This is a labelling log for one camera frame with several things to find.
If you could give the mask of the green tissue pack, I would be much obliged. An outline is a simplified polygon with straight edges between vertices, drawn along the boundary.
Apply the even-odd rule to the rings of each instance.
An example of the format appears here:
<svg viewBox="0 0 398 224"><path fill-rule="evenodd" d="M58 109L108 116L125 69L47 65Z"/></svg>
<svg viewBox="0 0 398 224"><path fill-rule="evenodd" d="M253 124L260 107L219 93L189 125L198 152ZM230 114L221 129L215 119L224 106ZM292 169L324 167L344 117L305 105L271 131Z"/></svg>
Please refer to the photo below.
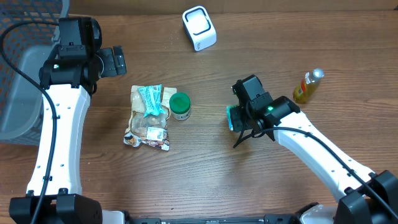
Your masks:
<svg viewBox="0 0 398 224"><path fill-rule="evenodd" d="M234 131L233 122L232 122L232 119L231 119L231 109L236 108L236 107L238 107L238 106L237 105L228 105L226 107L226 117L227 117L227 120L228 120L228 127L229 127L230 131Z"/></svg>

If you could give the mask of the mint green snack bar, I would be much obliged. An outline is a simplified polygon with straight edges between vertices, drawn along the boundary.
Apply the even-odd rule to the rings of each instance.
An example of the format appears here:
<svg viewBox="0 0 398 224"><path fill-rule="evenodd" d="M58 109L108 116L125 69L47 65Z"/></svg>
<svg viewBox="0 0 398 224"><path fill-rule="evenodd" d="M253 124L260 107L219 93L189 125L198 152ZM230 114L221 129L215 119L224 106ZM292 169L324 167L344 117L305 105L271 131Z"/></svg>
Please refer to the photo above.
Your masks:
<svg viewBox="0 0 398 224"><path fill-rule="evenodd" d="M138 92L145 107L144 117L149 115L158 116L160 114L166 114L166 111L162 108L161 104L161 84L139 87Z"/></svg>

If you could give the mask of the green lid white jar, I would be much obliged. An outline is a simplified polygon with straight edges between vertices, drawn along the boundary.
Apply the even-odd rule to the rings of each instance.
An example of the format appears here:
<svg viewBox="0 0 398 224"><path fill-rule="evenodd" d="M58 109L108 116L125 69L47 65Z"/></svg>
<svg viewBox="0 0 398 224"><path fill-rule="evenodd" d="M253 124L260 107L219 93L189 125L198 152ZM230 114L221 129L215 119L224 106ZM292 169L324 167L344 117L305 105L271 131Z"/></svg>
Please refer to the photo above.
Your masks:
<svg viewBox="0 0 398 224"><path fill-rule="evenodd" d="M177 92L173 94L170 98L169 106L176 120L183 121L191 115L191 101L185 93Z"/></svg>

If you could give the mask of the yellow oil bottle silver cap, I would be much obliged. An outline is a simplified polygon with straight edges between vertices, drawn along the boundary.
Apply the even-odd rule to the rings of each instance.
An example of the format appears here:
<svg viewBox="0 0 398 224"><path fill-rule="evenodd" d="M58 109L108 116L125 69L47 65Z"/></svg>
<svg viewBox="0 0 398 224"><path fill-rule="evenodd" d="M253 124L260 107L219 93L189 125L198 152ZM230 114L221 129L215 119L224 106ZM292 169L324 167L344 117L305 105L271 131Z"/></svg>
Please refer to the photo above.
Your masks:
<svg viewBox="0 0 398 224"><path fill-rule="evenodd" d="M296 103L306 103L319 87L324 71L320 68L307 72L304 79L294 88L292 96Z"/></svg>

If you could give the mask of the brown snack pouch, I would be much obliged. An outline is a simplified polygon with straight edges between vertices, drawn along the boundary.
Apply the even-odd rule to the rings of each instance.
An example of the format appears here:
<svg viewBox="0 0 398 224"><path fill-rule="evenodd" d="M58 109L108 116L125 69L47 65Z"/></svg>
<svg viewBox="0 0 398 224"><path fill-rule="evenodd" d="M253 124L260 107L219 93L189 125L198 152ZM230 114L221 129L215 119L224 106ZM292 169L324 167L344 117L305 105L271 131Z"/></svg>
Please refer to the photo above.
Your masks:
<svg viewBox="0 0 398 224"><path fill-rule="evenodd" d="M167 121L171 116L169 101L171 96L177 92L177 89L172 87L162 88L161 105L165 114L145 117L145 105L138 88L141 88L141 86L133 85L131 87L131 116L125 130L123 143L132 147L146 144L163 151L169 151L170 142L167 129Z"/></svg>

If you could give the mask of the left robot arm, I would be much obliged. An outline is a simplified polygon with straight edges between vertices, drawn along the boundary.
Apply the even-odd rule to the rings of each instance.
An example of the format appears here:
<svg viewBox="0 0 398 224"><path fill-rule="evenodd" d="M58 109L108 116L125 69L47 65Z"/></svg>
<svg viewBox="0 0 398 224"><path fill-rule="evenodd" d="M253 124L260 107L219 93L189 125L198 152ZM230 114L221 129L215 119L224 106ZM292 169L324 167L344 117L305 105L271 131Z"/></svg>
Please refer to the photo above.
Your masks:
<svg viewBox="0 0 398 224"><path fill-rule="evenodd" d="M100 78L126 73L123 50L102 48L93 18L61 18L56 26L59 42L34 84L44 107L37 161L26 195L11 199L9 215L16 223L127 223L126 212L84 197L80 181L86 112Z"/></svg>

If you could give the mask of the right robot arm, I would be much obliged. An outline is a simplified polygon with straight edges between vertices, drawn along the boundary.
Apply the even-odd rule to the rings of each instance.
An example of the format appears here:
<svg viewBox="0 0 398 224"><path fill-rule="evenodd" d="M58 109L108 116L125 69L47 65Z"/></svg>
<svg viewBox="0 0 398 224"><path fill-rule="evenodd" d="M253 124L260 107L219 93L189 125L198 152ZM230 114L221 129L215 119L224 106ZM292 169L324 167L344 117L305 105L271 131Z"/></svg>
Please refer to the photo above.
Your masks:
<svg viewBox="0 0 398 224"><path fill-rule="evenodd" d="M293 152L328 188L335 207L312 203L291 215L266 215L265 223L397 223L397 177L376 173L345 154L285 96L273 99L257 76L232 87L238 105L227 108L237 144L267 135Z"/></svg>

